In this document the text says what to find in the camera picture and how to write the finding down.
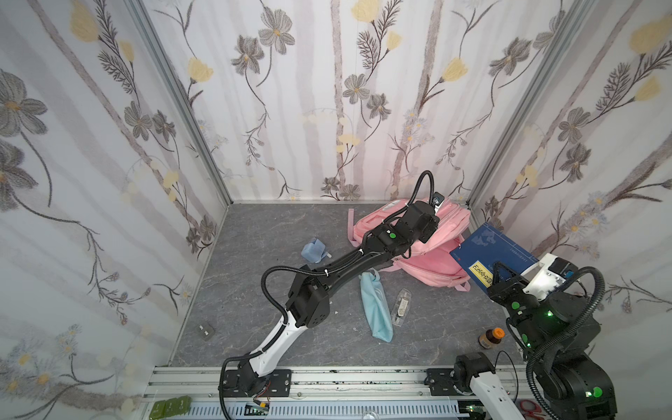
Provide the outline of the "blue book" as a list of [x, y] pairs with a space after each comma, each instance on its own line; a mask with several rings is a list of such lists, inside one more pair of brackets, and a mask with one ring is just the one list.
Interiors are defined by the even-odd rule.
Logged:
[[517, 274], [538, 263], [530, 252], [489, 223], [481, 225], [450, 254], [483, 292], [493, 284], [496, 263]]

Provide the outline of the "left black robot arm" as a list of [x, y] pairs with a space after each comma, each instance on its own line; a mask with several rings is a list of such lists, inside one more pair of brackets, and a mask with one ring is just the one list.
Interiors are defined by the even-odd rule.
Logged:
[[[439, 227], [439, 208], [445, 199], [435, 190], [431, 171], [423, 171], [411, 197], [401, 209], [369, 229], [360, 245], [344, 257], [315, 269], [277, 265], [264, 271], [261, 290], [279, 311], [280, 319], [255, 350], [231, 356], [222, 362], [218, 397], [224, 418], [232, 418], [226, 405], [226, 393], [237, 390], [256, 397], [271, 383], [278, 362], [306, 330], [316, 327], [330, 314], [330, 299], [349, 281], [371, 269], [401, 257], [412, 257], [412, 246], [427, 243]], [[268, 278], [276, 272], [294, 275], [288, 300], [280, 304], [268, 289]]]

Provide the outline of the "green circuit board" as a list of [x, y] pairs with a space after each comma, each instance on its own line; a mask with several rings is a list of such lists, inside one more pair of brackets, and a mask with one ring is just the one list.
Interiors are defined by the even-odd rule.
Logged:
[[163, 420], [182, 416], [190, 411], [192, 398], [188, 395], [154, 402], [148, 416], [149, 420]]

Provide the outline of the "red scissors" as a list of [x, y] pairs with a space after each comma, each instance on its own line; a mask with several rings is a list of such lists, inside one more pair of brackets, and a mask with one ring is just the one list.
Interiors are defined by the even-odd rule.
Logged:
[[525, 419], [543, 419], [542, 416], [543, 410], [541, 407], [533, 401], [530, 400], [521, 400], [518, 402], [519, 410]]

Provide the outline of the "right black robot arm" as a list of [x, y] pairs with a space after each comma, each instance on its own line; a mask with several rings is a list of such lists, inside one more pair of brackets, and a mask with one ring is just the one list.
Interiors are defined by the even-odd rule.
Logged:
[[530, 266], [532, 279], [503, 262], [462, 268], [489, 279], [486, 294], [509, 314], [506, 325], [518, 333], [526, 382], [542, 413], [551, 419], [615, 418], [613, 382], [586, 353], [601, 330], [593, 318], [606, 293], [598, 269], [552, 254]]

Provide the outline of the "teal pencil case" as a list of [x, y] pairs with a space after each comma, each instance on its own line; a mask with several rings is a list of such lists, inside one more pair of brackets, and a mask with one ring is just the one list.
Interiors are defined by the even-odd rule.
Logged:
[[371, 334], [380, 341], [390, 343], [394, 337], [394, 329], [380, 274], [371, 269], [362, 273], [359, 278], [360, 295]]

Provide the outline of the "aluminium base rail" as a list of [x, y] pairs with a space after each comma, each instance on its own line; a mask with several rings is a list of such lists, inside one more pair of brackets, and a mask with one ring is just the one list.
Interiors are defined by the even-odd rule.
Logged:
[[[450, 367], [423, 366], [283, 367], [262, 394], [246, 397], [229, 391], [226, 405], [248, 402], [267, 410], [271, 403], [285, 401], [456, 401], [467, 419], [525, 419], [518, 402], [537, 403], [522, 365], [502, 364], [493, 374], [482, 374], [472, 382], [475, 394], [459, 390], [452, 372]], [[217, 367], [158, 367], [133, 417], [147, 419], [155, 402], [185, 395], [192, 404], [182, 418], [226, 419], [218, 397], [219, 380]]]

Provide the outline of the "light blue pencil sharpener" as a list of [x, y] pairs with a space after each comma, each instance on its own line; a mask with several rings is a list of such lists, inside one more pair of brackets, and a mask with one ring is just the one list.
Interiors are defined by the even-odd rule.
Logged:
[[304, 248], [301, 251], [301, 256], [310, 264], [319, 264], [325, 258], [332, 257], [328, 252], [327, 245], [322, 243], [318, 238], [313, 238], [309, 243], [304, 245]]

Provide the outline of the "clear plastic case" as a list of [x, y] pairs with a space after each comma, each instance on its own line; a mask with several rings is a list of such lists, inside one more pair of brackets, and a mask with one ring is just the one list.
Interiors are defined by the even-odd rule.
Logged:
[[411, 303], [412, 294], [407, 289], [402, 289], [397, 295], [397, 300], [391, 311], [391, 321], [395, 327], [400, 327], [406, 319]]

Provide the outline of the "brown bottle orange cap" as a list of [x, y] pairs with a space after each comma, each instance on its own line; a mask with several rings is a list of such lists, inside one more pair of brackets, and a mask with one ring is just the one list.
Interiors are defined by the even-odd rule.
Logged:
[[495, 327], [493, 329], [488, 329], [484, 334], [479, 336], [478, 342], [479, 345], [484, 349], [493, 349], [502, 343], [502, 340], [506, 337], [506, 332], [500, 327]]

